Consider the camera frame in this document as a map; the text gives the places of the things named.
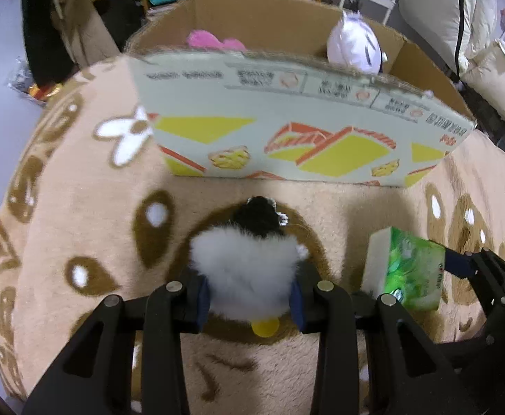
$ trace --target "blue gripper pad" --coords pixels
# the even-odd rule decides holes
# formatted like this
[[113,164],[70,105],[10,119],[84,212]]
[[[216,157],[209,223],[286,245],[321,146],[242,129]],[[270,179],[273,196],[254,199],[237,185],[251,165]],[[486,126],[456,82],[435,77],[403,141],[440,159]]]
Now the blue gripper pad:
[[289,307],[290,317],[293,320],[293,323],[295,323],[298,330],[302,332],[306,328],[306,321],[304,320],[302,292],[297,281],[293,281],[290,288]]
[[458,278],[471,278],[476,274],[476,270],[470,263],[468,256],[461,255],[456,251],[444,249],[444,269]]
[[196,324],[198,325],[199,330],[202,331],[202,327],[204,326],[204,323],[206,323],[206,320],[208,319],[208,312],[210,311],[210,288],[208,287],[208,281],[206,278],[202,280],[196,303]]

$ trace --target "white pillow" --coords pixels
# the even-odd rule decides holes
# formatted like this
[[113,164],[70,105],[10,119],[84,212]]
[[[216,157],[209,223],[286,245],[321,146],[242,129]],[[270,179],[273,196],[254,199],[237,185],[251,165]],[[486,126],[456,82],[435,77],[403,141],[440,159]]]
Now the white pillow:
[[404,20],[414,28],[456,72],[456,44],[460,30],[460,11],[464,13],[464,27],[458,62],[460,74],[468,68],[464,53],[468,47],[472,30],[476,0],[398,0],[398,8]]
[[474,58],[473,67],[461,79],[505,120],[505,42],[495,40]]
[[498,1],[476,0],[472,17],[472,35],[465,51],[467,59],[476,57],[495,39],[493,33],[497,21]]

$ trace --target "tissue box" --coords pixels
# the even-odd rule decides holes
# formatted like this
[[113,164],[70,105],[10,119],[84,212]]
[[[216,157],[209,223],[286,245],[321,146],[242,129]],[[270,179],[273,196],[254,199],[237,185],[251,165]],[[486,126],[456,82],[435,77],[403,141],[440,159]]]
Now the tissue box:
[[370,236],[361,289],[390,293],[409,310],[436,310],[443,272],[444,246],[388,227]]

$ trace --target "pink plush toy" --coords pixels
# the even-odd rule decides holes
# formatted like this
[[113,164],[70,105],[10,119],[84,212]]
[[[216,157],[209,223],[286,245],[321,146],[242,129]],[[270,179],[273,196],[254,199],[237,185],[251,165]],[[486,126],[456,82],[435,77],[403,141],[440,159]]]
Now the pink plush toy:
[[187,45],[192,48],[247,50],[237,39],[229,38],[220,42],[214,34],[204,30],[192,31],[187,37]]

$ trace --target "yellow cake illustration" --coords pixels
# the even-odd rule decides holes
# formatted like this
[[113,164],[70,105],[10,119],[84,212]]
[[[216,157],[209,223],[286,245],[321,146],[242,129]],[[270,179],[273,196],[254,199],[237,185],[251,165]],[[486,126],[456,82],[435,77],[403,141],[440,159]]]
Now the yellow cake illustration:
[[431,170],[435,168],[434,165],[431,167],[426,167],[425,169],[414,170],[406,175],[404,178],[404,187],[410,187],[427,175]]
[[164,155],[164,161],[170,172],[177,176],[204,176],[206,169],[193,162],[192,160],[181,156],[179,153],[172,151],[168,148],[160,147]]
[[393,173],[400,164],[400,159],[392,160],[386,164],[380,165],[379,167],[373,167],[371,169],[371,175],[373,177],[389,176]]
[[291,122],[276,132],[264,147],[264,152],[273,159],[295,162],[331,135],[332,133],[324,129]]
[[421,143],[412,142],[412,162],[428,162],[431,160],[443,159],[448,151],[441,151],[437,148],[428,147]]
[[254,118],[237,117],[161,117],[154,127],[185,139],[210,144],[253,121]]
[[346,127],[297,159],[296,164],[305,172],[340,177],[383,158],[394,148],[396,143],[385,134]]
[[210,153],[208,159],[212,162],[214,167],[219,169],[240,170],[249,162],[251,156],[247,147],[244,145],[240,147],[228,148],[223,151],[216,151]]

